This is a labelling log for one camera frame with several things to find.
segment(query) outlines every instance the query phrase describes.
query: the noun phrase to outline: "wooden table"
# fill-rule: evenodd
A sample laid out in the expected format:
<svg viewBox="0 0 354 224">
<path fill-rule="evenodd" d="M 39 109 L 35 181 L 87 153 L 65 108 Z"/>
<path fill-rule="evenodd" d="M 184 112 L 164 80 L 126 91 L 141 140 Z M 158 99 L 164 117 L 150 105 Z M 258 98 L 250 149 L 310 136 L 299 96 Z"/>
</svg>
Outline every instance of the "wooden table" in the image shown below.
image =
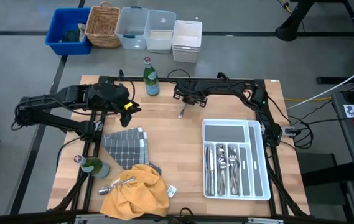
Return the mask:
<svg viewBox="0 0 354 224">
<path fill-rule="evenodd" d="M 99 76 L 84 75 L 80 83 L 94 84 L 98 83 L 98 79 Z M 123 84 L 129 88 L 131 94 L 130 84 L 126 82 Z M 265 80 L 265 84 L 269 96 L 286 114 L 279 80 Z M 203 119 L 255 119 L 254 112 L 251 109 L 245 107 L 235 96 L 211 95 L 208 97 L 205 108 L 188 106 L 184 118 L 178 119 L 178 114 L 184 104 L 180 100 L 173 99 L 173 84 L 160 82 L 161 90 L 157 96 L 147 95 L 143 82 L 134 82 L 134 85 L 136 87 L 134 100 L 141 105 L 142 111 L 133 115 L 127 128 L 121 127 L 119 116 L 107 117 L 103 133 L 136 127 L 144 129 L 148 138 L 150 162 L 162 169 L 162 177 L 167 185 L 173 185 L 177 188 L 177 192 L 170 200 L 170 214 L 177 214 L 181 208 L 188 207 L 197 215 L 252 215 L 259 217 L 271 215 L 268 201 L 214 200 L 203 196 Z M 269 106 L 275 122 L 281 126 L 287 126 L 288 122 L 281 116 L 276 107 L 271 102 Z M 74 113 L 72 119 L 83 121 L 89 119 L 89 116 Z M 75 133 L 68 133 L 65 142 L 76 137 Z M 292 139 L 287 137 L 283 137 L 282 141 L 293 144 Z M 77 141 L 63 149 L 48 208 L 54 208 L 58 205 L 76 182 L 79 166 L 74 163 L 73 157 L 82 153 L 83 145 L 84 142 Z M 277 150 L 284 186 L 300 208 L 309 214 L 296 152 L 285 144 L 281 144 Z M 98 195 L 98 190 L 102 186 L 110 184 L 123 171 L 102 146 L 99 151 L 99 158 L 110 164 L 111 172 L 105 179 L 94 180 L 90 212 L 99 212 L 102 206 L 104 196 Z M 85 189 L 86 185 L 84 184 L 80 191 L 78 208 L 82 208 Z M 277 213 L 281 213 L 279 196 L 275 187 L 273 192 Z"/>
</svg>

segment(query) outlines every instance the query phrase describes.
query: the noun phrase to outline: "yellow napkin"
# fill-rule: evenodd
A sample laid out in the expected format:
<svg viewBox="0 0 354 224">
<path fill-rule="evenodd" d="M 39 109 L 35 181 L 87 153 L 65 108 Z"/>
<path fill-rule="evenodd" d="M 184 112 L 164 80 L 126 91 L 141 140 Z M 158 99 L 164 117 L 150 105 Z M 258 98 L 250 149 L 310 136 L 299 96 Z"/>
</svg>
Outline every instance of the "yellow napkin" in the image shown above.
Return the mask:
<svg viewBox="0 0 354 224">
<path fill-rule="evenodd" d="M 137 164 L 119 175 L 120 182 L 135 177 L 106 195 L 100 212 L 104 215 L 130 220 L 144 213 L 165 217 L 170 207 L 167 185 L 150 166 Z"/>
</svg>

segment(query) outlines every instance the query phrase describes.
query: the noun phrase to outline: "cutlery tray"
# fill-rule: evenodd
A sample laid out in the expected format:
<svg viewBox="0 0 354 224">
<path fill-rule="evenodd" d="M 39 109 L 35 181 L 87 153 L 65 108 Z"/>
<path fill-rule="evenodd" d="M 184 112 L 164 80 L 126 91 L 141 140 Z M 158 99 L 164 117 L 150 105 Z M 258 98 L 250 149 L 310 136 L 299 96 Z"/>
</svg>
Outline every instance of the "cutlery tray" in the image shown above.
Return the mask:
<svg viewBox="0 0 354 224">
<path fill-rule="evenodd" d="M 214 194 L 207 192 L 206 151 L 213 149 L 213 181 Z M 218 148 L 225 150 L 225 161 L 227 164 L 225 172 L 225 194 L 218 192 L 218 175 L 220 167 L 218 161 Z M 233 184 L 231 177 L 231 150 L 236 149 L 238 161 L 237 181 L 238 192 L 232 191 Z M 206 198 L 235 199 L 235 200 L 269 200 L 271 193 L 269 189 L 268 174 L 264 155 L 261 125 L 258 121 L 229 120 L 229 119 L 205 119 L 203 120 L 203 193 Z"/>
</svg>

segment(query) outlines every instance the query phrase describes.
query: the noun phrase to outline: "green glass bottle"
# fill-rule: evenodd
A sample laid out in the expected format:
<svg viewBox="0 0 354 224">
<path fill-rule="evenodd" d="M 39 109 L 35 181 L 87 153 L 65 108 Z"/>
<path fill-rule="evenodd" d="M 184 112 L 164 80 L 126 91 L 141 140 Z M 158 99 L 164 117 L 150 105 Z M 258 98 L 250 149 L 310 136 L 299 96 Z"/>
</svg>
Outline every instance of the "green glass bottle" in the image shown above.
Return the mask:
<svg viewBox="0 0 354 224">
<path fill-rule="evenodd" d="M 146 86 L 146 93 L 150 96 L 156 96 L 160 92 L 159 79 L 157 73 L 152 67 L 151 59 L 145 57 L 145 71 L 144 71 L 144 82 Z"/>
<path fill-rule="evenodd" d="M 110 171 L 109 164 L 101 161 L 97 157 L 84 158 L 81 155 L 77 155 L 75 156 L 74 161 L 80 165 L 82 171 L 87 172 L 97 178 L 106 177 Z"/>
</svg>

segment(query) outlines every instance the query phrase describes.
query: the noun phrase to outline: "plastic lid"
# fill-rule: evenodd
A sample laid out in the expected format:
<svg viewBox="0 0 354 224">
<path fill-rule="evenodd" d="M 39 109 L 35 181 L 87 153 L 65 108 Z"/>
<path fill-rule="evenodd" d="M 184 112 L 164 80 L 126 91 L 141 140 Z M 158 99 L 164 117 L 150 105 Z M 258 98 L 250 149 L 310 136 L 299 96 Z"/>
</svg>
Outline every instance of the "plastic lid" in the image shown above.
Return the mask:
<svg viewBox="0 0 354 224">
<path fill-rule="evenodd" d="M 151 58 L 146 56 L 145 59 L 144 59 L 144 63 L 145 64 L 150 64 L 151 63 Z"/>
<path fill-rule="evenodd" d="M 75 156 L 74 161 L 77 164 L 84 164 L 86 160 L 85 160 L 85 158 L 83 156 L 77 155 L 77 156 Z"/>
</svg>

